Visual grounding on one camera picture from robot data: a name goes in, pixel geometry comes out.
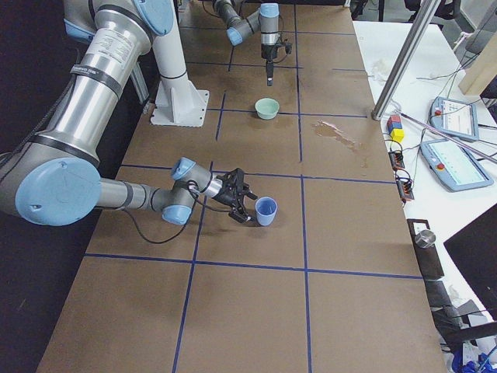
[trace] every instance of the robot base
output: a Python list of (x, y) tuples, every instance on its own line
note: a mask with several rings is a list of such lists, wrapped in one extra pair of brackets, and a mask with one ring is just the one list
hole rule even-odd
[(188, 87), (191, 99), (185, 100), (175, 88), (166, 92), (160, 82), (151, 123), (160, 126), (202, 127), (210, 93), (197, 90), (191, 81), (188, 81)]

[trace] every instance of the yellow block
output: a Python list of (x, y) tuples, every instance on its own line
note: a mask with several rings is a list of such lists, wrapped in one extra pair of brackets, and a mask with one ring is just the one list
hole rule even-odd
[(401, 128), (394, 128), (390, 132), (391, 139), (396, 142), (401, 142), (404, 138), (404, 130)]

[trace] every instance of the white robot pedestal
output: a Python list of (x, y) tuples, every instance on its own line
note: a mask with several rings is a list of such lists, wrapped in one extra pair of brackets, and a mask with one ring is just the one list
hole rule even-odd
[(188, 79), (176, 19), (170, 33), (155, 39), (153, 49), (161, 82), (152, 124), (202, 127), (209, 91), (197, 90)]
[(177, 82), (179, 79), (167, 82), (169, 79), (162, 78), (151, 117), (152, 124), (202, 127), (209, 91), (197, 90), (187, 75), (180, 79), (184, 82)]

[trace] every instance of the plastic cup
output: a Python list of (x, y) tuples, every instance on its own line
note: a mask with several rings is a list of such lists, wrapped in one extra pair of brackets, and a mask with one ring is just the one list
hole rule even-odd
[(255, 103), (255, 110), (259, 118), (264, 120), (273, 119), (280, 110), (280, 104), (275, 99), (268, 97), (260, 99)]
[(260, 225), (271, 224), (278, 211), (278, 204), (271, 197), (261, 197), (255, 203), (255, 214)]

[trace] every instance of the blue tape line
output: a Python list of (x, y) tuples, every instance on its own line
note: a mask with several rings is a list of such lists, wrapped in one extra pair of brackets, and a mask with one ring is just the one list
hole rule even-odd
[[(192, 264), (192, 260), (188, 259), (171, 259), (171, 258), (158, 258), (155, 256), (133, 256), (133, 255), (120, 255), (120, 254), (99, 254), (99, 253), (86, 253), (85, 256), (102, 258), (102, 259), (124, 259), (124, 260), (144, 260), (149, 262), (166, 262), (166, 263), (183, 263)], [(260, 270), (282, 270), (291, 272), (305, 272), (305, 268), (298, 267), (283, 267), (283, 266), (266, 266), (259, 264), (245, 264), (245, 263), (229, 263), (229, 262), (209, 262), (206, 260), (195, 260), (195, 264), (203, 266), (219, 266), (219, 267), (242, 267), (242, 268), (254, 268)], [(366, 277), (388, 277), (388, 278), (400, 278), (407, 280), (422, 280), (420, 276), (412, 276), (408, 274), (379, 274), (374, 272), (357, 272), (349, 270), (322, 270), (318, 268), (308, 268), (308, 273), (316, 274), (344, 274), (351, 276), (366, 276)]]
[[(212, 165), (214, 163), (210, 163), (210, 170), (212, 171)], [(203, 203), (205, 204), (207, 202), (207, 197), (203, 198)], [(178, 340), (176, 341), (176, 350), (174, 353), (174, 361), (172, 363), (172, 373), (176, 373), (176, 369), (178, 368), (178, 359), (179, 359), (179, 352), (181, 350), (181, 341), (183, 337), (183, 330), (185, 329), (185, 321), (186, 321), (186, 311), (188, 310), (188, 302), (189, 302), (189, 294), (192, 289), (192, 282), (193, 282), (193, 272), (195, 271), (195, 262), (196, 262), (196, 253), (198, 252), (199, 249), (199, 241), (200, 241), (200, 233), (202, 232), (202, 224), (203, 224), (203, 216), (205, 215), (205, 207), (202, 206), (202, 213), (200, 214), (200, 222), (199, 222), (199, 229), (196, 233), (196, 240), (195, 240), (195, 250), (193, 251), (193, 258), (192, 258), (192, 266), (189, 271), (189, 277), (188, 277), (188, 287), (186, 288), (186, 295), (185, 295), (185, 302), (183, 304), (183, 312), (181, 315), (181, 323), (179, 324), (179, 332), (178, 332)]]
[[(197, 61), (187, 61), (187, 64), (212, 64), (216, 66), (229, 66), (231, 69), (231, 66), (241, 66), (243, 68), (264, 68), (264, 64), (233, 64), (233, 63), (225, 63), (225, 62), (197, 62)], [(302, 67), (297, 67), (297, 66), (281, 66), (281, 65), (276, 65), (274, 68), (298, 68), (302, 69)]]
[(373, 184), (395, 185), (395, 181), (384, 181), (384, 180), (345, 179), (341, 177), (326, 177), (326, 176), (303, 176), (303, 177), (304, 179), (310, 179), (310, 180), (334, 180), (334, 181), (346, 181), (349, 183), (373, 183)]
[[(226, 29), (223, 29), (222, 27), (196, 27), (196, 26), (180, 26), (180, 29), (187, 29), (187, 30), (220, 30), (220, 31), (226, 31)], [(293, 30), (284, 30), (284, 33), (308, 33), (308, 34), (314, 34), (314, 35), (347, 35), (350, 37), (354, 37), (354, 33), (324, 33), (324, 32), (318, 32), (318, 31), (293, 31)]]
[(233, 63), (233, 53), (235, 52), (235, 47), (231, 47), (230, 63), (228, 65), (228, 72), (231, 71), (231, 64)]
[(254, 269), (258, 269), (258, 270), (285, 270), (285, 271), (292, 271), (292, 272), (304, 272), (304, 268), (281, 267), (281, 266), (266, 266), (266, 265), (263, 265), (263, 264), (209, 262), (209, 261), (206, 261), (206, 260), (197, 260), (195, 262), (195, 264), (204, 265), (204, 266), (254, 268)]
[(312, 373), (312, 345), (311, 345), (311, 306), (309, 301), (309, 273), (308, 273), (308, 234), (305, 221), (305, 192), (304, 177), (301, 175), (301, 203), (302, 203), (302, 239), (304, 242), (304, 279), (305, 279), (305, 319), (308, 336), (308, 371)]
[[(216, 140), (218, 138), (219, 132), (221, 130), (221, 119), (218, 123), (218, 129), (216, 132)], [(122, 165), (122, 167), (134, 167), (137, 169), (166, 169), (170, 170), (171, 167), (161, 167), (161, 166), (141, 166), (141, 165)], [(227, 173), (228, 171), (222, 169), (214, 170), (215, 173)], [(348, 179), (343, 177), (330, 177), (330, 176), (306, 176), (306, 175), (285, 175), (279, 173), (245, 173), (245, 175), (251, 176), (266, 176), (266, 177), (283, 177), (283, 178), (291, 178), (291, 179), (300, 179), (301, 177), (309, 180), (333, 180), (333, 181), (344, 181), (348, 183), (373, 183), (373, 184), (391, 184), (395, 185), (395, 181), (385, 181), (385, 180), (362, 180), (362, 179)]]
[(306, 117), (344, 117), (344, 118), (367, 118), (367, 115), (355, 115), (355, 114), (312, 114), (312, 113), (302, 113)]
[(301, 80), (298, 75), (298, 39), (297, 39), (297, 6), (294, 4), (294, 22), (295, 22), (295, 65), (297, 66), (297, 114), (298, 114), (298, 155), (299, 161), (304, 160), (304, 146), (302, 145), (302, 116), (301, 116)]
[(345, 274), (349, 276), (366, 276), (366, 277), (387, 277), (387, 278), (401, 278), (404, 280), (422, 280), (421, 276), (413, 276), (410, 274), (378, 274), (374, 272), (356, 272), (350, 270), (318, 270), (309, 269), (308, 272), (313, 274)]
[(355, 33), (326, 33), (326, 32), (319, 32), (319, 31), (297, 31), (297, 33), (306, 33), (310, 35), (340, 35), (340, 36), (346, 36), (346, 37), (354, 37), (356, 34)]
[(185, 264), (192, 263), (191, 260), (156, 258), (154, 256), (134, 256), (134, 255), (119, 255), (119, 254), (98, 254), (98, 253), (85, 253), (85, 256), (94, 257), (94, 258), (107, 258), (107, 259), (147, 260), (150, 262), (169, 262), (169, 263), (185, 263)]
[[(219, 111), (221, 109), (210, 108), (207, 111)], [(243, 110), (243, 109), (224, 109), (224, 111), (229, 111), (232, 113), (256, 113), (255, 110)], [(281, 115), (295, 115), (300, 117), (342, 117), (342, 118), (367, 118), (367, 115), (354, 115), (354, 114), (313, 114), (313, 113), (289, 113), (289, 112), (281, 112), (278, 113)]]
[(332, 70), (336, 71), (360, 71), (360, 72), (366, 72), (363, 68), (332, 68)]
[(223, 120), (224, 101), (225, 100), (226, 100), (226, 91), (224, 91), (224, 93), (223, 93), (223, 101), (221, 102), (221, 111), (219, 113), (219, 121), (217, 122), (216, 141), (219, 139), (219, 134), (221, 132), (221, 121)]

